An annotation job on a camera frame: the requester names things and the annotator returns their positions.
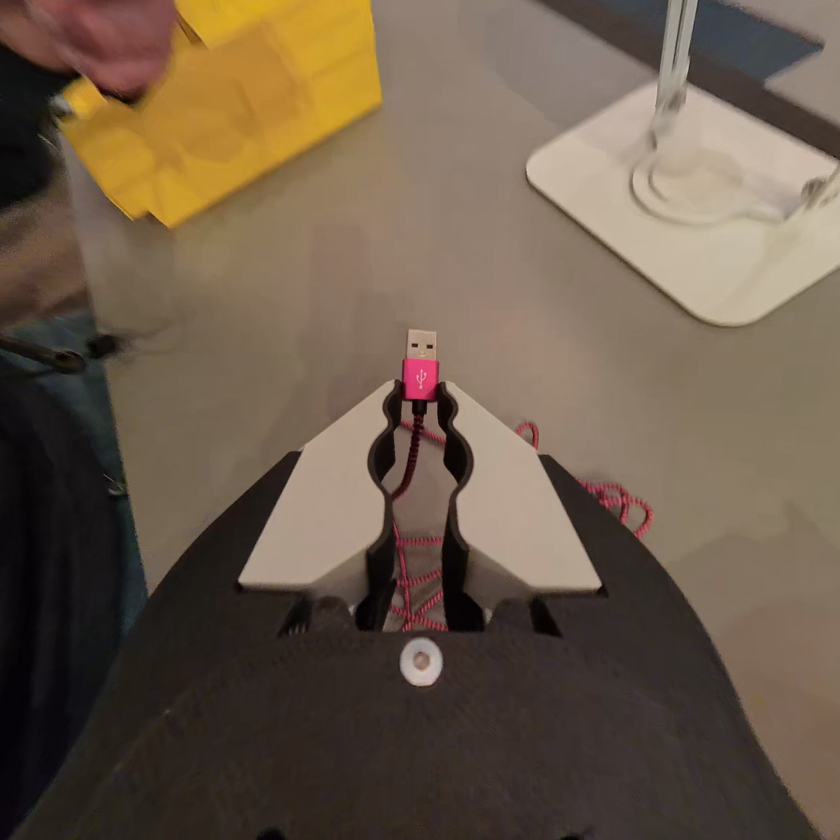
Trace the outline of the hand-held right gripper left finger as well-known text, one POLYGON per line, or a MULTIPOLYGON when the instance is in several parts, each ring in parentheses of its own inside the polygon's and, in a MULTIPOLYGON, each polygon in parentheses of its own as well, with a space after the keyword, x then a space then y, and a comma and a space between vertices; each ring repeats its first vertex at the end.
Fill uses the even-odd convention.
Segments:
POLYGON ((387 381, 292 453, 293 467, 238 577, 246 591, 339 598, 381 631, 396 588, 392 494, 402 386, 387 381))

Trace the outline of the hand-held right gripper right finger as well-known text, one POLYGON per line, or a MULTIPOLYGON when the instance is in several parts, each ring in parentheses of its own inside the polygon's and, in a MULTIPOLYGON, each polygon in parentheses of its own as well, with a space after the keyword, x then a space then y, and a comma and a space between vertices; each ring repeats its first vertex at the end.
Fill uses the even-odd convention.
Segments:
POLYGON ((450 632, 479 632, 504 601, 594 595, 602 580, 538 451, 452 382, 437 394, 455 479, 441 552, 450 632))

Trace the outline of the yellow plastic bin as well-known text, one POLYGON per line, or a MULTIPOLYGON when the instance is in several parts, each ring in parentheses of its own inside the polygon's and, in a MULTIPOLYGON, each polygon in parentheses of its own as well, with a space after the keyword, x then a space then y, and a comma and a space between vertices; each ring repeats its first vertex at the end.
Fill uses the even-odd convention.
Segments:
POLYGON ((87 79, 59 127, 126 217, 177 228, 382 105, 370 1, 181 1, 135 104, 87 79))

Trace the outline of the person's left forearm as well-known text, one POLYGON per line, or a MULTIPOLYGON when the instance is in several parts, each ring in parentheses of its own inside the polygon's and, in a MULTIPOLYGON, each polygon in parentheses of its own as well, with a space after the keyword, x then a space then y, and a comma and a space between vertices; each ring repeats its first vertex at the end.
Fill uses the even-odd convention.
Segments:
POLYGON ((37 66, 1 47, 1 208, 28 200, 50 183, 53 155, 44 137, 50 103, 73 75, 37 66))

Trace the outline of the person's left hand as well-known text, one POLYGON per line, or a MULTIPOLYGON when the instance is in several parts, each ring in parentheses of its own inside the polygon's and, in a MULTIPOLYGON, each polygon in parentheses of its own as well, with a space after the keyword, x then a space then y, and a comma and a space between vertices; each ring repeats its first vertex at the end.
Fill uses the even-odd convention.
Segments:
POLYGON ((133 98, 165 73, 177 27, 173 1, 2 1, 2 47, 100 91, 133 98))

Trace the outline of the person's blue jeans leg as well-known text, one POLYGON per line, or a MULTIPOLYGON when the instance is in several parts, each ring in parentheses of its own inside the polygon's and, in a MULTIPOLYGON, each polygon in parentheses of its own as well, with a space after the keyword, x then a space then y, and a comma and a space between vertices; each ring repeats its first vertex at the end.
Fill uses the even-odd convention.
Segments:
POLYGON ((119 340, 100 332, 92 314, 32 318, 3 332, 12 340, 37 344, 56 353, 78 354, 85 361, 81 373, 47 373, 46 367, 13 353, 6 358, 26 372, 41 374, 45 389, 65 406, 90 438, 108 483, 119 522, 122 566, 121 635, 126 636, 149 598, 133 510, 119 446, 106 372, 106 358, 119 350, 119 340))

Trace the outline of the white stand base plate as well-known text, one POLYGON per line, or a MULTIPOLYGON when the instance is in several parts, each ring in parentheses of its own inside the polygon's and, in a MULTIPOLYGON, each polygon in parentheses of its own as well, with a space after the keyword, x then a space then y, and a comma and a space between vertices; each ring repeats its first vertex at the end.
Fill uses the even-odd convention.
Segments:
POLYGON ((761 320, 838 269, 838 159, 689 86, 641 87, 537 149, 530 185, 698 320, 761 320))

